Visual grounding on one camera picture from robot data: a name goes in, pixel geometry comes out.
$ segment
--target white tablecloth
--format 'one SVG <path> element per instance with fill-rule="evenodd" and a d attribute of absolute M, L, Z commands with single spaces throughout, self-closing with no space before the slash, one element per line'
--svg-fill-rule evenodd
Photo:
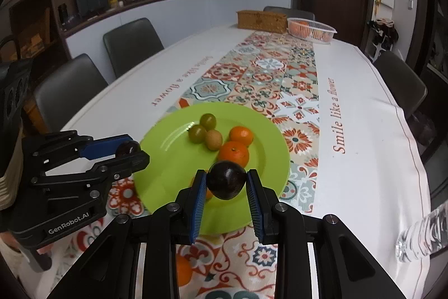
<path fill-rule="evenodd" d="M 140 140 L 199 76 L 251 33 L 217 27 L 172 45 L 108 86 L 64 129 L 95 139 L 127 133 Z M 358 48 L 333 41 L 314 44 L 314 52 L 320 140 L 312 215 L 339 216 L 405 296 L 419 299 L 429 259 L 399 264 L 394 256 L 398 233 L 430 211 L 426 173 L 403 111 Z M 68 165 L 59 172 L 90 167 L 81 159 Z M 56 250 L 53 268 L 40 278 L 37 298 L 48 295 L 59 259 Z M 313 294 L 318 297 L 315 277 Z"/>

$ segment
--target green plate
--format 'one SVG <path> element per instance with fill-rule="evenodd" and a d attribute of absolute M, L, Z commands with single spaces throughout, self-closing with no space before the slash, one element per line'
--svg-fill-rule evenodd
<path fill-rule="evenodd" d="M 290 172 L 290 153 L 277 128 L 261 113 L 245 106 L 229 103 L 201 103 L 180 109 L 151 128 L 141 141 L 150 156 L 148 167 L 134 174 L 137 193 L 150 212 L 176 200 L 179 190 L 190 186 L 198 169 L 208 170 L 218 152 L 204 143 L 194 144 L 187 130 L 199 123 L 201 115 L 212 113 L 216 130 L 227 140 L 230 129 L 245 126 L 254 133 L 249 146 L 246 171 L 257 169 L 263 186 L 283 192 Z M 216 197 L 206 202 L 201 222 L 201 234 L 217 234 L 237 230 L 251 222 L 246 189 L 232 200 Z"/>

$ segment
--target floral pattern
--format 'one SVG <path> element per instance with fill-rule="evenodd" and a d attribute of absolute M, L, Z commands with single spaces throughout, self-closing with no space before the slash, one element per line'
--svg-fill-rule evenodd
<path fill-rule="evenodd" d="M 290 175 L 279 197 L 303 214 L 313 211 L 319 163 L 319 92 L 313 45 L 289 34 L 253 32 L 193 83 L 166 114 L 204 102 L 244 105 L 269 118 L 290 151 Z M 72 239 L 54 285 L 114 215 L 142 216 L 132 178 L 114 183 L 104 222 Z M 216 236 L 200 235 L 177 253 L 192 268 L 182 299 L 273 299 L 277 246 L 258 242 L 251 225 Z M 135 298 L 142 297 L 144 251 L 140 251 Z"/>

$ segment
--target clear plastic bottle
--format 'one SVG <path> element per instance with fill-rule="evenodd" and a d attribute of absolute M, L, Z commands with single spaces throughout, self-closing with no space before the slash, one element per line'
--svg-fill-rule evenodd
<path fill-rule="evenodd" d="M 411 262 L 448 245 L 448 201 L 398 236 L 395 254 L 401 262 Z"/>

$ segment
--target gray chair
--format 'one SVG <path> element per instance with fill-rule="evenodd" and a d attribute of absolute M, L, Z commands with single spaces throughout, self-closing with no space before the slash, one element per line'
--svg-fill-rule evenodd
<path fill-rule="evenodd" d="M 406 62 L 391 51 L 380 54 L 373 65 L 408 119 L 425 99 L 426 85 Z"/>
<path fill-rule="evenodd" d="M 312 21 L 316 20 L 316 16 L 314 15 L 314 13 L 301 11 L 300 9 L 266 6 L 264 7 L 263 11 L 283 13 L 288 18 L 305 18 L 306 20 L 312 20 Z"/>
<path fill-rule="evenodd" d="M 81 54 L 46 78 L 34 98 L 48 130 L 57 132 L 106 86 L 90 57 Z"/>
<path fill-rule="evenodd" d="M 164 49 L 148 18 L 117 27 L 106 33 L 102 40 L 117 78 Z"/>

